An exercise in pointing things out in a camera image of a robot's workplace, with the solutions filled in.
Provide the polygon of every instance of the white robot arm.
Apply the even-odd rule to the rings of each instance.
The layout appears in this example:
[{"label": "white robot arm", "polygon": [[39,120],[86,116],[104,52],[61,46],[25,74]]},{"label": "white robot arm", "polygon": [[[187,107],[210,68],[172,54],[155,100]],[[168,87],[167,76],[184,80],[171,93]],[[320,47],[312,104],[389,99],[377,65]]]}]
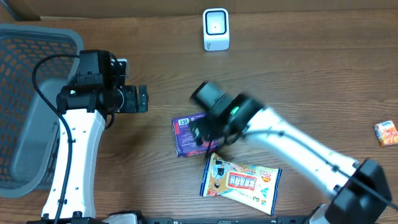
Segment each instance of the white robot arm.
[{"label": "white robot arm", "polygon": [[374,223],[387,205],[397,209],[390,203],[386,176],[377,162],[368,159],[360,164],[335,152],[272,108],[245,94],[232,98],[212,82],[202,83],[191,99],[206,111],[192,125],[196,139],[215,141],[235,135],[233,143],[242,136],[279,155],[330,199],[307,223]]},{"label": "white robot arm", "polygon": [[[55,57],[80,58],[80,71],[57,95],[57,107],[40,91],[36,73],[40,65]],[[60,140],[54,179],[40,221],[27,223],[137,223],[136,216],[115,215],[95,220],[94,175],[98,144],[107,115],[145,113],[146,86],[125,85],[126,59],[104,50],[82,50],[79,55],[57,54],[43,58],[32,72],[39,96],[60,118]]]}]

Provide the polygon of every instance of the purple box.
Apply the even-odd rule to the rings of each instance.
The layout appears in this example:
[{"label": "purple box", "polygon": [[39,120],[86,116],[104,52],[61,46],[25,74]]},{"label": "purple box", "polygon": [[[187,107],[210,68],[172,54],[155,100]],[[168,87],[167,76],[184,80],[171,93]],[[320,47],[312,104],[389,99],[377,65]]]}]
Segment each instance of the purple box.
[{"label": "purple box", "polygon": [[[177,152],[178,157],[189,157],[205,153],[207,151],[209,142],[204,142],[203,145],[197,146],[191,132],[191,127],[189,126],[190,122],[202,118],[205,115],[206,113],[198,113],[172,119],[175,151]],[[213,141],[211,143],[210,151],[214,151],[216,148],[217,141]]]}]

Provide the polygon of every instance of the mesh basket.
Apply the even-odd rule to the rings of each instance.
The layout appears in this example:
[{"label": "mesh basket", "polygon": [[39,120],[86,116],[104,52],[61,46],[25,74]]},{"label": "mesh basket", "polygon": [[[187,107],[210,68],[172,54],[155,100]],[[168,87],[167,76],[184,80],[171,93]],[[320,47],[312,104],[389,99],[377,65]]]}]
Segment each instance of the mesh basket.
[{"label": "mesh basket", "polygon": [[[35,64],[53,54],[83,49],[74,31],[0,25],[0,197],[20,197],[50,188],[59,140],[57,116],[35,94]],[[55,105],[55,97],[78,68],[75,58],[54,58],[41,65],[37,83]]]}]

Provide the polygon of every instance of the white device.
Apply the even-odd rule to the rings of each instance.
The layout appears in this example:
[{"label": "white device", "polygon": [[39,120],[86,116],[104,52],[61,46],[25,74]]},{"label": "white device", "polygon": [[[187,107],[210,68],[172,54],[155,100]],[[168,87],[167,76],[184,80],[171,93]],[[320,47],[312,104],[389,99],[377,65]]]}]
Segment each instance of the white device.
[{"label": "white device", "polygon": [[203,13],[203,40],[205,50],[229,48],[229,15],[223,8],[207,9]]}]

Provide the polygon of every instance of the wood grain surface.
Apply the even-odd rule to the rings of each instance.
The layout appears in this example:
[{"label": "wood grain surface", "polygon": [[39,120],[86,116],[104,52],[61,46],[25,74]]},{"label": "wood grain surface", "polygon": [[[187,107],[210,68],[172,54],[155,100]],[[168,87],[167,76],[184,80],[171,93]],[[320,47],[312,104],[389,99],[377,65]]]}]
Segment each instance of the wood grain surface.
[{"label": "wood grain surface", "polygon": [[36,17],[139,17],[201,15],[212,7],[230,14],[348,9],[393,9],[398,0],[12,0],[13,9],[26,19]]},{"label": "wood grain surface", "polygon": [[[204,80],[231,94],[248,92],[323,144],[363,161],[379,161],[398,203],[398,147],[380,147],[373,124],[398,123],[398,11],[237,14],[231,47],[205,52],[201,16],[24,22],[73,29],[86,49],[130,61],[127,84],[148,86],[146,114],[119,114],[98,149],[97,217],[142,210],[147,217],[266,218],[223,197],[202,198],[203,156],[177,158],[171,119],[199,112],[188,100]],[[276,215],[308,214],[325,198],[266,149],[244,141],[223,155],[280,167]],[[0,199],[0,222],[40,217],[48,191]],[[397,223],[388,208],[380,223]]]}]

